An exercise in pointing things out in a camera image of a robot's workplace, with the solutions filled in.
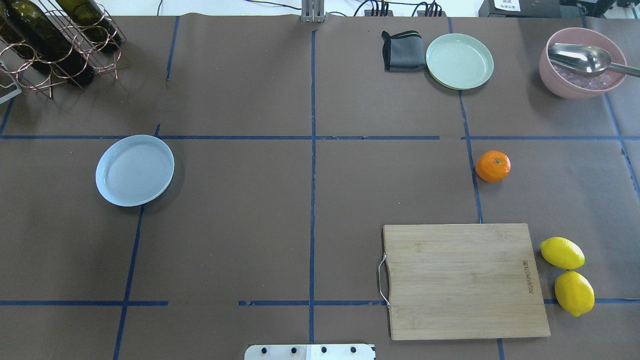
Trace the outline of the orange fruit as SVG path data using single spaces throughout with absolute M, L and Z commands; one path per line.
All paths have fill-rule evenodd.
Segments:
M 510 158 L 498 150 L 483 153 L 475 163 L 476 175 L 488 183 L 502 181 L 509 176 L 511 168 Z

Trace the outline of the light blue plate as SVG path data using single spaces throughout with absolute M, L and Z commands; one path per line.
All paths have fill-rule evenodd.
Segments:
M 119 207 L 137 207 L 157 199 L 170 186 L 175 158 L 155 136 L 136 134 L 112 144 L 94 173 L 98 193 Z

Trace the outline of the light green plate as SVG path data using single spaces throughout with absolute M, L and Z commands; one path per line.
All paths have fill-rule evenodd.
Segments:
M 426 50 L 426 65 L 439 84 L 468 91 L 484 85 L 493 75 L 495 64 L 489 48 L 478 39 L 448 33 L 435 38 Z

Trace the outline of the dark grey folded cloth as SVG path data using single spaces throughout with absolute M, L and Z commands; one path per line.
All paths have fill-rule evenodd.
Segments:
M 416 30 L 391 35 L 381 33 L 384 41 L 382 59 L 384 70 L 391 73 L 422 71 L 427 68 L 425 42 Z

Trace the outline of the wooden cutting board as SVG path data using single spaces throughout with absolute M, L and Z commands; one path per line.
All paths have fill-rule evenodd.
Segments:
M 526 223 L 386 224 L 394 341 L 549 337 Z

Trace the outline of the black power strip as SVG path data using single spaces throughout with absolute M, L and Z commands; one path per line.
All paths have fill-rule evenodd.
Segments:
M 445 18 L 443 7 L 436 0 L 423 0 L 417 3 L 365 0 L 354 12 L 354 16 L 390 18 Z

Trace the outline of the yellow lemon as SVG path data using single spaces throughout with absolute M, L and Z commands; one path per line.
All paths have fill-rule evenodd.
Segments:
M 573 271 L 586 263 L 585 253 L 578 244 L 564 237 L 551 237 L 540 243 L 542 257 L 551 265 Z
M 560 307 L 574 317 L 590 312 L 595 305 L 595 292 L 587 278 L 567 270 L 558 276 L 554 294 Z

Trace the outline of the pink bowl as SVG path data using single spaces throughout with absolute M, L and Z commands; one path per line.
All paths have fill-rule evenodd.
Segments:
M 547 50 L 556 43 L 596 46 L 607 50 L 614 63 L 626 65 L 621 48 L 605 35 L 587 28 L 569 27 L 556 31 L 542 48 L 538 71 L 543 84 L 555 95 L 569 100 L 587 100 L 602 95 L 622 84 L 626 75 L 604 71 L 597 76 L 585 75 L 550 61 Z

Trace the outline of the right yellow lemon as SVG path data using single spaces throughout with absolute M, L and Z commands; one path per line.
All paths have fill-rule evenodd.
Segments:
M 574 317 L 590 312 L 595 305 L 595 292 L 587 278 L 567 270 L 558 276 L 554 294 L 560 307 Z

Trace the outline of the front green wine bottle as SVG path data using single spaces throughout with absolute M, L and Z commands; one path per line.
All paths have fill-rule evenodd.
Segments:
M 94 0 L 57 0 L 57 4 L 98 51 L 112 54 L 120 49 L 121 35 Z

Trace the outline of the green wine bottle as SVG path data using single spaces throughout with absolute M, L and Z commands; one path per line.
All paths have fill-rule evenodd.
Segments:
M 57 4 L 98 51 L 112 54 L 120 49 L 121 35 L 94 0 L 57 0 Z
M 86 57 L 77 51 L 69 39 L 34 2 L 2 0 L 2 14 L 20 34 L 39 59 L 50 64 L 52 72 L 69 84 L 86 87 L 95 77 Z
M 25 61 L 34 60 L 34 50 L 30 48 L 25 39 L 9 25 L 3 17 L 0 18 L 0 38 L 5 44 L 10 46 L 10 50 L 14 51 L 21 59 Z

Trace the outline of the middle green wine bottle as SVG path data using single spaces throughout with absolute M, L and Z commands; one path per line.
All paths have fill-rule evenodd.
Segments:
M 69 39 L 34 2 L 2 0 L 2 14 L 20 34 L 39 59 L 50 64 L 52 72 L 69 84 L 86 87 L 95 77 L 86 57 L 77 51 Z

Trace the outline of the rear green wine bottle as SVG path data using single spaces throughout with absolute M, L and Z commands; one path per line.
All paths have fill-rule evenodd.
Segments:
M 10 50 L 14 51 L 21 59 L 25 61 L 34 60 L 34 50 L 30 48 L 25 39 L 9 25 L 3 17 L 0 18 L 0 38 L 5 44 L 10 46 Z

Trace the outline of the aluminium frame post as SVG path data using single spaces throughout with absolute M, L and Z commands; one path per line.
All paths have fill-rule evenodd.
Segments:
M 326 21 L 326 15 L 325 0 L 302 0 L 302 23 L 324 23 Z

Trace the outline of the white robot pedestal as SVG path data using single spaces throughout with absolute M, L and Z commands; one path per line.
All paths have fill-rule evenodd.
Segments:
M 375 360 L 373 344 L 254 344 L 247 347 L 245 360 Z

